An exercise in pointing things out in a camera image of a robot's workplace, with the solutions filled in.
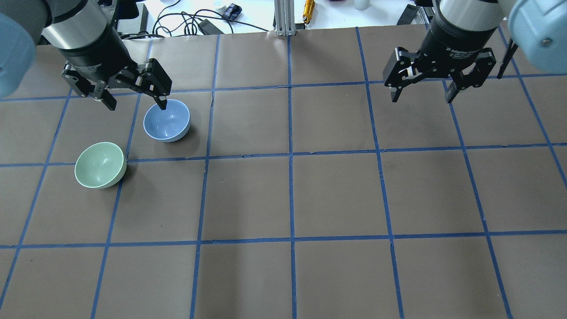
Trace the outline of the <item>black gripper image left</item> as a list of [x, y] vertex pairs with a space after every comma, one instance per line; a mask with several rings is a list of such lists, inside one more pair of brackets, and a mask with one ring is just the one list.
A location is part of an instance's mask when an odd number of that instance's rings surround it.
[[80, 97], [91, 97], [115, 111], [117, 101], [107, 87], [129, 89], [152, 97], [161, 110], [166, 110], [172, 79], [155, 58], [137, 64], [112, 27], [83, 48], [59, 52], [66, 59], [61, 77]]

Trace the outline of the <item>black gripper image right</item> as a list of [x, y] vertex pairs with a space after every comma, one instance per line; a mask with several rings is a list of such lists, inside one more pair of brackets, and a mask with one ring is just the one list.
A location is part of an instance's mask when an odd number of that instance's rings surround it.
[[[464, 30], [444, 17], [434, 17], [417, 52], [396, 47], [389, 57], [383, 81], [391, 101], [397, 102], [405, 87], [426, 78], [450, 76], [452, 82], [445, 90], [447, 103], [452, 103], [460, 91], [482, 86], [496, 64], [492, 49], [486, 48], [495, 30]], [[471, 65], [472, 70], [464, 74], [462, 70]]]

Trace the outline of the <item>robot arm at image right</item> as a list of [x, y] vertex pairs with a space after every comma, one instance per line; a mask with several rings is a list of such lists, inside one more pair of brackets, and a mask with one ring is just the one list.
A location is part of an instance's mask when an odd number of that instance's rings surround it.
[[486, 45], [503, 22], [510, 40], [498, 71], [502, 77], [517, 49], [545, 73], [566, 72], [567, 3], [564, 0], [423, 0], [434, 15], [417, 52], [397, 47], [384, 71], [384, 85], [397, 102], [403, 89], [424, 79], [452, 79], [445, 91], [456, 95], [484, 84], [496, 66]]

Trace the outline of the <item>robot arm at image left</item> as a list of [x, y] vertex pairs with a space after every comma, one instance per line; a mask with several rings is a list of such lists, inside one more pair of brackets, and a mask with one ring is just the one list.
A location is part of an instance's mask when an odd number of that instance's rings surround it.
[[[403, 88], [425, 78], [452, 78], [445, 99], [479, 87], [496, 62], [486, 43], [502, 22], [496, 0], [434, 0], [437, 9], [415, 53], [398, 47], [384, 69], [384, 84], [397, 102]], [[3, 0], [1, 2], [1, 96], [12, 95], [46, 38], [66, 59], [62, 76], [81, 97], [113, 111], [110, 89], [131, 89], [165, 110], [172, 79], [158, 60], [137, 64], [97, 0]]]

